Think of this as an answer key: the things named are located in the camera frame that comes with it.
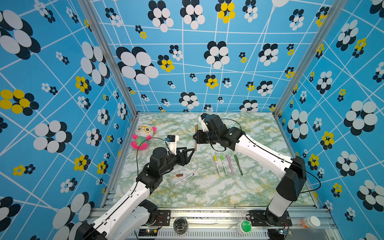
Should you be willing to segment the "green gel pen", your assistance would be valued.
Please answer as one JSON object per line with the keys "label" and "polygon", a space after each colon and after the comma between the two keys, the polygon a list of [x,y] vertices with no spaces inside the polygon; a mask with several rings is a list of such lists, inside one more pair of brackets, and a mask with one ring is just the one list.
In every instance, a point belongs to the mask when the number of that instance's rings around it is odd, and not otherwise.
{"label": "green gel pen", "polygon": [[239,158],[238,158],[238,156],[237,156],[237,155],[234,155],[234,158],[235,158],[235,161],[236,161],[236,163],[237,163],[237,166],[238,166],[238,168],[239,168],[240,174],[241,174],[241,176],[243,176],[243,175],[244,175],[244,173],[243,173],[243,171],[242,171],[242,168],[241,168],[241,165],[240,165],[240,161],[239,161]]}

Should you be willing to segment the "white pen brown tip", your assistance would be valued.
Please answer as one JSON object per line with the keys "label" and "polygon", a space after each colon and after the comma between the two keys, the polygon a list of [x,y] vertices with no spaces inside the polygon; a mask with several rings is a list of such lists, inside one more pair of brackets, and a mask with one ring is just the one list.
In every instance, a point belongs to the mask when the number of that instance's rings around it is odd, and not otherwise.
{"label": "white pen brown tip", "polygon": [[182,183],[182,182],[184,182],[184,181],[186,181],[186,180],[188,180],[188,179],[190,179],[191,177],[194,177],[194,176],[195,176],[195,173],[193,173],[193,174],[191,174],[191,175],[189,175],[189,176],[187,176],[187,177],[177,181],[176,183],[174,183],[174,185],[178,185],[178,184],[180,184],[180,183]]}

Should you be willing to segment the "pink gel pen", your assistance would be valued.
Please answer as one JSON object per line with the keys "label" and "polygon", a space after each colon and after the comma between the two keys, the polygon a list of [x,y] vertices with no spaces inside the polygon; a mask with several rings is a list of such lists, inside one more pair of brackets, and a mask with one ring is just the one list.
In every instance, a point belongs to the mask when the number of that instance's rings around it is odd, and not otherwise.
{"label": "pink gel pen", "polygon": [[230,170],[231,170],[231,174],[233,176],[235,176],[235,172],[234,172],[234,169],[233,169],[233,164],[232,164],[232,160],[231,160],[230,155],[227,155],[227,160],[228,160],[228,164],[229,164],[229,167],[230,167]]}

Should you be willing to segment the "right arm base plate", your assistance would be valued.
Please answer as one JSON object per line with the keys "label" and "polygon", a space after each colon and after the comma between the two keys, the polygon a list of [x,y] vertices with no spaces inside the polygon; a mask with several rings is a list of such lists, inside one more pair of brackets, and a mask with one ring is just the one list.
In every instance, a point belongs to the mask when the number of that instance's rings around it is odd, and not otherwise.
{"label": "right arm base plate", "polygon": [[285,211],[281,217],[266,212],[264,210],[251,210],[246,214],[246,220],[251,222],[253,227],[291,227],[292,220],[288,213]]}

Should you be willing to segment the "white pen yellow tip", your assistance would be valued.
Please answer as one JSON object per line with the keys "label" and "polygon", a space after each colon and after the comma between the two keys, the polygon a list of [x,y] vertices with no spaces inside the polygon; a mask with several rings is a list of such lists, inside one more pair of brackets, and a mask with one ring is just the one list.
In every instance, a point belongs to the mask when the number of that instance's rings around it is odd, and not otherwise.
{"label": "white pen yellow tip", "polygon": [[220,171],[220,168],[219,168],[219,165],[218,165],[218,160],[217,160],[217,157],[214,155],[214,161],[215,161],[215,165],[216,165],[216,169],[218,171],[218,175],[219,177],[221,177],[221,171]]}

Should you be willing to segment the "white pen green tip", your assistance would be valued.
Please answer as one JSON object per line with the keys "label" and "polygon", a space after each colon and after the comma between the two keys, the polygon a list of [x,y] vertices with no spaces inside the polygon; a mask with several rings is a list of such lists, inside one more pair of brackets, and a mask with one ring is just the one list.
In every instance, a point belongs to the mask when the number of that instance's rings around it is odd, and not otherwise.
{"label": "white pen green tip", "polygon": [[224,162],[224,156],[220,155],[220,158],[221,158],[221,162],[222,162],[222,165],[223,165],[223,168],[224,168],[225,176],[228,176],[228,171],[226,169],[226,165],[225,165],[225,162]]}

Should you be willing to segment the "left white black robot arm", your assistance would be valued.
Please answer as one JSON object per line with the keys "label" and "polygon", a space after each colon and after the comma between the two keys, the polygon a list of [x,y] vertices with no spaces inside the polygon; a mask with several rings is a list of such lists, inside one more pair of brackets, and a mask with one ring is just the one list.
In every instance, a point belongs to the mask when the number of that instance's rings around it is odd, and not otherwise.
{"label": "left white black robot arm", "polygon": [[106,213],[93,223],[82,223],[70,231],[70,240],[124,240],[144,224],[156,221],[158,207],[148,197],[160,185],[163,175],[170,173],[176,165],[185,166],[195,149],[176,148],[173,154],[166,148],[153,150],[150,162],[136,178],[128,192]]}

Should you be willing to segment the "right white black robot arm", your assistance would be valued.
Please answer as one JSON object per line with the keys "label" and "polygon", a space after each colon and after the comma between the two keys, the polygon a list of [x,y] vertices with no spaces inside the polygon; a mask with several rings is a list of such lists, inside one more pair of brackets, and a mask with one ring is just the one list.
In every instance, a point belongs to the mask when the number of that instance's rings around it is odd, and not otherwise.
{"label": "right white black robot arm", "polygon": [[239,128],[227,128],[218,115],[202,114],[199,122],[202,129],[194,135],[198,144],[219,144],[244,154],[281,179],[265,211],[266,218],[281,218],[289,206],[298,200],[307,181],[305,161],[298,156],[291,158],[279,154],[258,143]]}

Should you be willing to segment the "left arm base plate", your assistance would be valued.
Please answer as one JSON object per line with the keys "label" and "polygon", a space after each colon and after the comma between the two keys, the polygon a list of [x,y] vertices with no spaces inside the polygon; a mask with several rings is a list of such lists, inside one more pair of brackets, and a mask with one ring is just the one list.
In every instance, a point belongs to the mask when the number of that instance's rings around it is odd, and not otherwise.
{"label": "left arm base plate", "polygon": [[169,226],[171,220],[171,210],[158,209],[154,213],[150,214],[145,226]]}

